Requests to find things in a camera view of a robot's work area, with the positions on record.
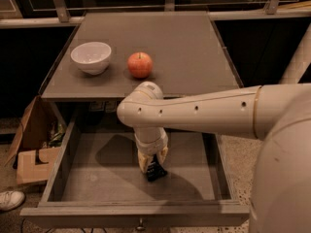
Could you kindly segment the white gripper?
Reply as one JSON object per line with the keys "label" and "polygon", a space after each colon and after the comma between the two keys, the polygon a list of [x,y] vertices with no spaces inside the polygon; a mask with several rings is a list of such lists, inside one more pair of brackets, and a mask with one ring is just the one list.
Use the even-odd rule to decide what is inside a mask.
{"label": "white gripper", "polygon": [[135,142],[138,151],[138,163],[143,174],[147,173],[156,154],[162,164],[168,153],[168,137],[162,127],[145,127],[134,129]]}

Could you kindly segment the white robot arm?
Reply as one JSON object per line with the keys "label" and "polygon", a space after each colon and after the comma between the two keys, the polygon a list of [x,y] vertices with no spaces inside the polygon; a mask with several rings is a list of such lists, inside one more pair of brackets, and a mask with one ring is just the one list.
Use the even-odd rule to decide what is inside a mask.
{"label": "white robot arm", "polygon": [[260,139],[250,206],[250,233],[311,231],[311,26],[280,83],[166,100],[151,82],[119,104],[119,120],[133,128],[139,165],[166,156],[165,129]]}

